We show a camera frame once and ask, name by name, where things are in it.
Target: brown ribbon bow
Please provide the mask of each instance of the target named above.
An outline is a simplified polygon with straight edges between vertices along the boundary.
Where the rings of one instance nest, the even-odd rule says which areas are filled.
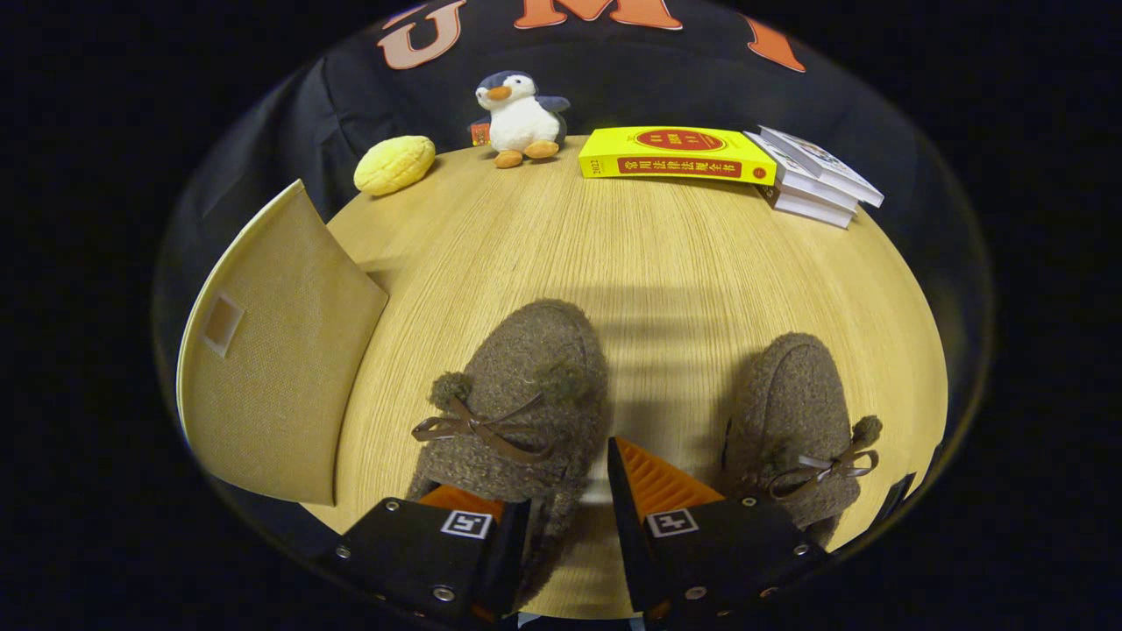
[[[771,483],[767,484],[767,492],[775,500],[792,501],[810,493],[816,486],[830,476],[840,475],[845,477],[861,477],[866,475],[868,472],[876,468],[876,465],[880,463],[880,456],[877,456],[874,449],[868,449],[866,451],[859,451],[858,449],[861,449],[859,446],[850,445],[848,449],[842,452],[842,455],[829,460],[822,460],[821,458],[813,458],[810,456],[799,456],[799,464],[802,466],[783,472],[772,478]],[[868,456],[870,465],[867,467],[853,466],[853,464],[863,456]],[[792,491],[780,492],[776,488],[779,486],[779,482],[784,477],[801,477],[804,475],[812,475],[812,477]]]
[[[524,465],[541,463],[542,460],[549,458],[550,455],[553,452],[552,445],[546,446],[545,449],[543,449],[542,451],[526,451],[507,442],[506,439],[504,439],[498,432],[496,432],[489,427],[495,423],[500,423],[509,419],[511,417],[517,414],[518,412],[526,410],[531,405],[534,405],[539,401],[541,401],[541,399],[542,395],[537,394],[528,402],[526,402],[524,405],[515,410],[514,412],[511,412],[509,414],[506,414],[500,419],[496,419],[494,421],[487,421],[472,413],[471,410],[468,410],[468,406],[465,405],[462,401],[453,396],[450,400],[450,404],[452,406],[452,413],[456,414],[456,418],[445,419],[440,417],[432,417],[425,419],[423,422],[421,422],[421,424],[413,428],[413,438],[424,442],[426,440],[438,440],[441,438],[451,438],[453,436],[470,436],[473,433],[478,436],[479,439],[484,441],[484,443],[486,443],[487,446],[498,451],[500,455],[512,460],[522,463]],[[436,429],[432,429],[433,426],[440,426],[440,427]],[[534,428],[508,428],[504,430],[504,433],[540,433],[540,432]]]

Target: round wooden table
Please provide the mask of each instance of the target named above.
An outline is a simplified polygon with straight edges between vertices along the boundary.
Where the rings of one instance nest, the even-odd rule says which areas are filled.
[[[389,302],[359,368],[339,439],[337,505],[306,505],[344,532],[405,493],[436,411],[432,381],[462,369],[511,311],[580,305],[610,369],[611,435],[712,482],[745,357],[787,331],[830,348],[854,421],[884,421],[880,466],[829,549],[872,522],[889,486],[922,481],[947,414],[935,319],[908,265],[862,211],[848,230],[775,212],[753,186],[686,179],[586,180],[577,154],[511,170],[476,147],[438,156],[416,184],[360,194],[328,225]],[[571,548],[523,611],[633,615],[604,452]]]

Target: black background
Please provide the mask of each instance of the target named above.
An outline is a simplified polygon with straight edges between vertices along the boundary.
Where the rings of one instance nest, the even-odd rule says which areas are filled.
[[[946,477],[876,546],[780,602],[770,625],[1104,628],[1120,587],[1107,473],[1094,467],[1119,433],[1105,406],[1119,266],[1104,252],[1118,11],[844,4],[738,7],[874,85],[955,165],[995,262],[997,357]],[[10,155],[30,173],[8,209],[28,248],[11,268],[11,358],[31,376],[16,386],[4,511],[15,627],[376,625],[204,484],[158,394],[148,299],[167,212],[210,145],[301,63],[407,6],[12,13],[27,37],[4,45]]]

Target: brown fuzzy slipper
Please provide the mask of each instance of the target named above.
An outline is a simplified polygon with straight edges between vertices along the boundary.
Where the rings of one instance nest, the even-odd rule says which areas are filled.
[[[445,412],[413,430],[407,499],[447,484],[487,500],[532,500],[515,609],[545,585],[607,433],[607,363],[581,310],[541,300],[508,316],[462,373],[433,383]]]
[[[721,454],[721,493],[770,494],[819,546],[861,494],[854,477],[876,467],[881,421],[863,418],[849,433],[842,378],[818,338],[787,333],[752,359]],[[855,460],[868,457],[868,464]]]

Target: penguin foot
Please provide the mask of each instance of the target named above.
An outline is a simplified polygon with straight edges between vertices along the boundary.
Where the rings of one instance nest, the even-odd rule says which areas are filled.
[[[537,140],[526,147],[526,155],[534,159],[541,159],[557,154],[558,149],[559,147],[557,143],[551,143],[550,140]]]
[[[511,168],[512,166],[518,166],[522,164],[522,154],[515,152],[514,149],[507,149],[505,152],[499,152],[495,156],[495,166],[499,168]]]

